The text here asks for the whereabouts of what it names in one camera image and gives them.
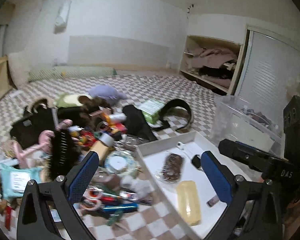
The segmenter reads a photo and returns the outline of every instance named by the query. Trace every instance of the black bristle brush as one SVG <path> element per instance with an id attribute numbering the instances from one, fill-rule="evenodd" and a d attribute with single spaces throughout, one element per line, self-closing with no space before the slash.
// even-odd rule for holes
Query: black bristle brush
<path id="1" fill-rule="evenodd" d="M 77 164 L 81 153 L 66 129 L 55 131 L 55 137 L 52 138 L 51 144 L 48 176 L 54 180 L 59 175 L 67 175 L 71 168 Z"/>

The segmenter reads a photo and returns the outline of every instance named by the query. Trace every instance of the clear plastic storage box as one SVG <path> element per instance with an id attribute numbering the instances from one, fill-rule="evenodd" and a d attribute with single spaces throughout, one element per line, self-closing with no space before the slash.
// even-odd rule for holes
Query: clear plastic storage box
<path id="1" fill-rule="evenodd" d="M 280 157 L 281 136 L 279 126 L 259 109 L 236 96 L 216 97 L 216 113 L 210 140 L 216 145 L 223 139 L 240 141 Z"/>

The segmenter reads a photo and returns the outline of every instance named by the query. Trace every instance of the blue gripper pad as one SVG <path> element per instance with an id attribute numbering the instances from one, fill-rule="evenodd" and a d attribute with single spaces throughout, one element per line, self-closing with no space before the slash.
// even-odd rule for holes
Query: blue gripper pad
<path id="1" fill-rule="evenodd" d="M 99 166 L 99 156 L 90 151 L 81 163 L 74 166 L 67 174 L 65 191 L 71 205 L 80 202 L 93 175 Z"/>
<path id="2" fill-rule="evenodd" d="M 222 165 L 210 151 L 206 151 L 201 155 L 201 167 L 217 193 L 219 200 L 229 205 L 232 201 L 232 186 L 235 185 L 231 183 L 232 181 L 234 182 L 234 176 L 231 171 Z"/>

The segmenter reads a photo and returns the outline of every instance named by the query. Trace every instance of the checkered floor mat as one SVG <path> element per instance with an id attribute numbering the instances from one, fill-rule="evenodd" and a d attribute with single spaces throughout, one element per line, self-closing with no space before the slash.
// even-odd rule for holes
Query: checkered floor mat
<path id="1" fill-rule="evenodd" d="M 23 109 L 37 97 L 49 96 L 57 98 L 62 93 L 85 93 L 89 88 L 107 84 L 127 95 L 121 100 L 115 112 L 121 112 L 123 106 L 134 104 L 138 106 L 148 99 L 168 102 L 174 98 L 185 100 L 194 113 L 194 123 L 191 130 L 209 135 L 215 112 L 214 96 L 210 90 L 191 82 L 184 77 L 175 76 L 136 76 L 123 75 L 105 78 L 42 80 L 24 86 L 22 93 L 14 96 L 10 91 L 0 100 L 0 145 L 10 138 L 11 124 L 22 117 Z M 174 130 L 186 124 L 186 120 L 176 116 L 168 116 L 171 128 L 155 133 L 158 139 L 173 137 L 178 133 Z M 3 153 L 0 148 L 0 160 Z M 100 217 L 85 215 L 83 221 L 98 240 L 151 240 L 151 239 L 187 239 L 181 227 L 161 202 L 157 192 L 153 192 L 155 205 L 152 207 L 140 205 L 139 212 L 126 214 L 122 223 L 131 231 L 131 235 L 120 228 L 109 228 Z M 11 229 L 4 227 L 4 216 L 0 215 L 0 227 L 10 239 L 16 239 L 18 208 L 12 212 Z M 64 229 L 60 228 L 63 238 L 69 238 Z"/>

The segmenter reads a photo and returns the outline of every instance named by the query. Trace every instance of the green package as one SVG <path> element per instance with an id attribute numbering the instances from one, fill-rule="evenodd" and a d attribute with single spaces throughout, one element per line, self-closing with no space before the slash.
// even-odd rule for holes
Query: green package
<path id="1" fill-rule="evenodd" d="M 164 107 L 164 103 L 149 99 L 138 108 L 142 111 L 147 122 L 155 124 L 159 119 L 159 111 Z"/>

